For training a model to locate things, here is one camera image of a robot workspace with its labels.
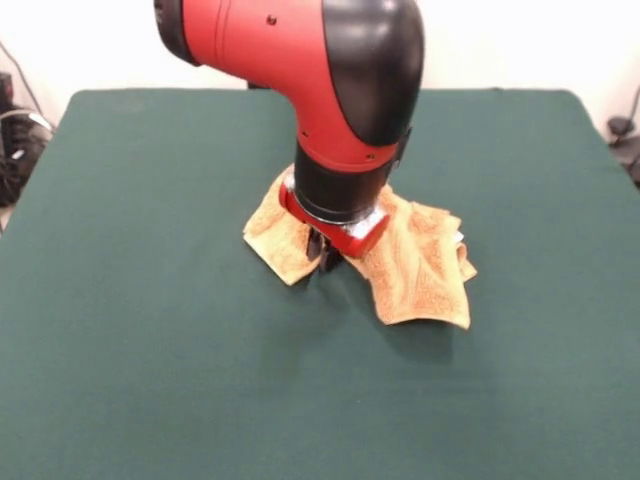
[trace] green table surface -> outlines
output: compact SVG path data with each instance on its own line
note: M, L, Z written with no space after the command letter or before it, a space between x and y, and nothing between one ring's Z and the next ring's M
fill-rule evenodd
M470 331L241 240L269 91L81 92L0 240L0 479L638 479L640 197L566 92L425 91L398 193L452 210Z

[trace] cloth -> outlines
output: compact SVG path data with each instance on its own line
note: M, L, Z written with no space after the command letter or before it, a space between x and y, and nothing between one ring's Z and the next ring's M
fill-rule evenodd
M287 285L317 267L309 261L309 227L286 212L278 190L286 169L273 182L244 228L244 240ZM363 258L346 257L372 287L376 313L387 324L416 319L440 320L463 329L471 324L464 282L477 271L467 247L457 241L459 218L442 209L409 202L386 185L379 197L391 222Z

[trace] white wall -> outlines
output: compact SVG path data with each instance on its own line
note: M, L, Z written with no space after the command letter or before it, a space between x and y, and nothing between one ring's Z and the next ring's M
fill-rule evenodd
M244 88L173 58L158 39L152 3L0 0L0 40L54 121L79 89ZM569 89L601 132L609 116L628 112L640 83L639 0L419 3L428 41L425 87Z

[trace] crumpled towel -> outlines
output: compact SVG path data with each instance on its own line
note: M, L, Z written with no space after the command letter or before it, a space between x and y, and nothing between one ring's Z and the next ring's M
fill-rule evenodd
M287 168L271 185L244 228L245 242L287 285L310 275L319 260L306 256L309 227L284 210L278 191ZM380 205L391 215L376 246L346 260L369 281L376 313L387 325L429 319L468 329L464 283L477 275L458 241L461 221L448 211L409 202L385 186Z

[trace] black cable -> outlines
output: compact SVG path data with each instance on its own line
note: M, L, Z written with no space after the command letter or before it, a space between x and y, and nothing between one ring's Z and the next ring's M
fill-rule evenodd
M638 110L638 101L640 101L640 86L636 90L636 96L633 100L633 107L631 107L631 114L629 115L629 120L633 120L633 117L636 116L636 111Z
M33 102L33 104L36 107L36 110L38 111L38 113L40 115L42 115L42 108L40 108L40 104L38 103L38 99L36 98L36 96L33 94L33 90L31 90L31 87L29 86L29 82L27 82L26 77L24 76L24 72L22 71L22 68L20 67L20 64L16 61L15 58L13 58L13 56L9 53L9 51L6 49L6 47L2 44L2 41L0 41L0 50L2 50L4 52L4 54L7 56L7 58L9 59L9 61L11 63L14 64L14 66L16 67L16 70L18 70L18 74L20 75L20 79L22 80L22 83L24 84L25 88L27 89L27 92L29 93L29 96L31 97L31 101Z
M629 166L627 167L627 171L633 175L633 171L636 169L636 167L640 165L640 153L638 153L633 160L631 160L631 163L629 164Z

